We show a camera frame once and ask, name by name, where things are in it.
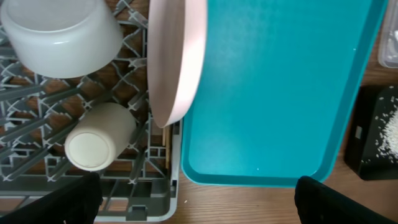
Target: gray dish rack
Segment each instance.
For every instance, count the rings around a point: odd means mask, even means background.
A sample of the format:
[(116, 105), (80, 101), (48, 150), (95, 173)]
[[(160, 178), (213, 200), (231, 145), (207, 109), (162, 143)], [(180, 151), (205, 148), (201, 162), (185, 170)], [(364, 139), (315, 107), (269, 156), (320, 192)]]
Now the gray dish rack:
[(182, 124), (171, 127), (169, 153), (147, 102), (147, 19), (131, 3), (120, 0), (114, 6), (118, 19), (128, 17), (118, 20), (125, 36), (119, 55), (106, 68), (76, 79), (51, 79), (24, 69), (0, 26), (0, 204), (17, 201), (0, 215), (84, 175), (65, 157), (63, 143), (85, 113), (105, 101), (126, 106), (137, 129), (118, 159), (98, 172), (104, 202), (96, 221), (159, 222), (174, 214)]

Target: teal tray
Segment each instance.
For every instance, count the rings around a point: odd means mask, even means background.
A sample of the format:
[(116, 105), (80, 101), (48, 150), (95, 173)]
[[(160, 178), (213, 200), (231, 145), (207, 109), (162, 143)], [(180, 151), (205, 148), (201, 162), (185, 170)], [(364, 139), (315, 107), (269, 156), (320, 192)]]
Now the teal tray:
[(208, 1), (182, 169), (199, 184), (294, 187), (325, 180), (387, 0)]

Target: wooden table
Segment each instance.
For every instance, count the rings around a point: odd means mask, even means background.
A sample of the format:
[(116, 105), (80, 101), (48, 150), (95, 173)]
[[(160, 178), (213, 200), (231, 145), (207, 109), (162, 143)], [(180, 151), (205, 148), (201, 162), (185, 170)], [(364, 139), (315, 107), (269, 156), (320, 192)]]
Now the wooden table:
[[(398, 84), (398, 69), (377, 61), (379, 39), (368, 63), (363, 85)], [(361, 180), (343, 161), (347, 134), (325, 182), (345, 196), (398, 222), (398, 180)], [(294, 189), (210, 187), (190, 182), (180, 174), (178, 207), (164, 223), (300, 223)]]

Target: upside-down cup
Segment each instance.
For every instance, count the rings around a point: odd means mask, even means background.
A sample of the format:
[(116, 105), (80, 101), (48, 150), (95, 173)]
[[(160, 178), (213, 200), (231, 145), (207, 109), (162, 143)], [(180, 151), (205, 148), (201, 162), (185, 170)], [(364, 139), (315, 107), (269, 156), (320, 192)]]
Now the upside-down cup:
[(94, 107), (69, 133), (65, 152), (77, 168), (97, 171), (109, 166), (130, 142), (136, 120), (117, 103)]

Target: white dish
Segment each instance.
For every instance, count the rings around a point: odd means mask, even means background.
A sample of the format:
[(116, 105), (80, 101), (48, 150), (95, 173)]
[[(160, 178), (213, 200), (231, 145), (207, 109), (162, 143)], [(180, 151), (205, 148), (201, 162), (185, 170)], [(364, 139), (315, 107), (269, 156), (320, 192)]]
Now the white dish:
[(207, 0), (157, 0), (149, 6), (148, 87), (156, 124), (185, 116), (197, 92), (207, 33)]
[(47, 77), (95, 72), (122, 46), (120, 26), (104, 0), (5, 0), (0, 14), (21, 63)]

